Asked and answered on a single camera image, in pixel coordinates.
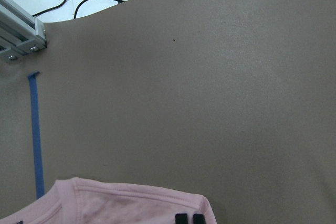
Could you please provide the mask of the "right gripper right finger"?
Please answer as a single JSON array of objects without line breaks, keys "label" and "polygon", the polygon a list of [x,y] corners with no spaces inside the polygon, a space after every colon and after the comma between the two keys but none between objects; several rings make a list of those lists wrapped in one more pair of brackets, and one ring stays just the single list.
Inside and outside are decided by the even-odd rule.
[{"label": "right gripper right finger", "polygon": [[192,221],[193,224],[205,224],[205,217],[203,214],[194,214]]}]

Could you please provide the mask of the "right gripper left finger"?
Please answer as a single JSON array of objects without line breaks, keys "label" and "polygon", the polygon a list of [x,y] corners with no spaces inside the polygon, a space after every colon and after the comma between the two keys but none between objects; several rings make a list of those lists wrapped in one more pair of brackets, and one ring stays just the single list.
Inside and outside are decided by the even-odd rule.
[{"label": "right gripper left finger", "polygon": [[187,214],[176,214],[175,224],[188,224],[188,215]]}]

